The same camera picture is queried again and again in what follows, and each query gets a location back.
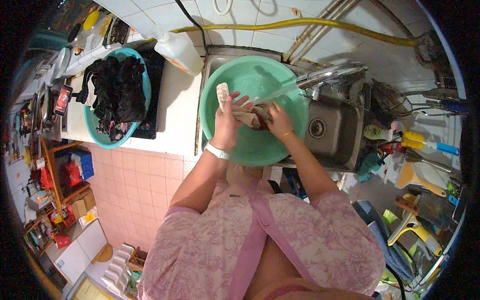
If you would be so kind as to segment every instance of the smartphone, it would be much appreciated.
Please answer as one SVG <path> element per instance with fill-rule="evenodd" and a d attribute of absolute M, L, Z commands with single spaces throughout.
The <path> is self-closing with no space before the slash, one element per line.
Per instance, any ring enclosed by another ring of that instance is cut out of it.
<path fill-rule="evenodd" d="M 73 88 L 66 84 L 62 85 L 59 93 L 59 97 L 57 99 L 57 104 L 55 106 L 55 114 L 59 116 L 65 116 L 65 112 L 67 111 L 67 105 L 72 97 Z"/>

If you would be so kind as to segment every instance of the white plastic bottle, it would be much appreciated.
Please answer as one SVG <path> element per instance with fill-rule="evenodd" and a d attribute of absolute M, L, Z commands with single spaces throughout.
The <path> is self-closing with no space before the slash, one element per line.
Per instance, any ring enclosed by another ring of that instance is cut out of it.
<path fill-rule="evenodd" d="M 192 76 L 198 75 L 204 66 L 192 41 L 180 34 L 157 29 L 155 51 Z"/>

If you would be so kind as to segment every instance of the blue crate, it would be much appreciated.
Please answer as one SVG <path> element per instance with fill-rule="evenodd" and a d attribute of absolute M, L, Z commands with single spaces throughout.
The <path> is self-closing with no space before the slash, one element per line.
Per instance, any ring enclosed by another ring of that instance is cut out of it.
<path fill-rule="evenodd" d="M 92 164 L 92 154 L 90 152 L 75 149 L 75 150 L 68 150 L 69 154 L 75 154 L 80 157 L 80 162 L 82 163 L 82 173 L 83 173 L 83 180 L 87 180 L 94 175 L 93 172 L 93 164 Z"/>

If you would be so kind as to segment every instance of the pink floral shirt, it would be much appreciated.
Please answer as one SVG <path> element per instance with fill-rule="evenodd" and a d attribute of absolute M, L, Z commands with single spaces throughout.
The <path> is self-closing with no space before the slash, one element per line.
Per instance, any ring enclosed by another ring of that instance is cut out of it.
<path fill-rule="evenodd" d="M 291 194 L 231 195 L 218 185 L 207 210 L 171 207 L 145 262 L 138 298 L 242 299 L 269 235 L 319 286 L 372 295 L 384 255 L 346 196 L 312 205 Z"/>

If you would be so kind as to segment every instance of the water stream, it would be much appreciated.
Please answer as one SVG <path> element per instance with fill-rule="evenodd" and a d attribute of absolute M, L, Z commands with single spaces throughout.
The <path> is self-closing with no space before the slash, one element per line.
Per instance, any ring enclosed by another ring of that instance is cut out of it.
<path fill-rule="evenodd" d="M 253 105 L 257 105 L 260 103 L 265 103 L 265 102 L 271 102 L 273 99 L 282 96 L 282 95 L 287 95 L 290 92 L 293 92 L 297 89 L 297 84 L 296 82 L 293 82 L 291 84 L 287 84 L 284 87 L 281 87 L 280 89 L 274 91 L 273 93 L 265 96 L 257 96 L 253 99 L 250 100 Z"/>

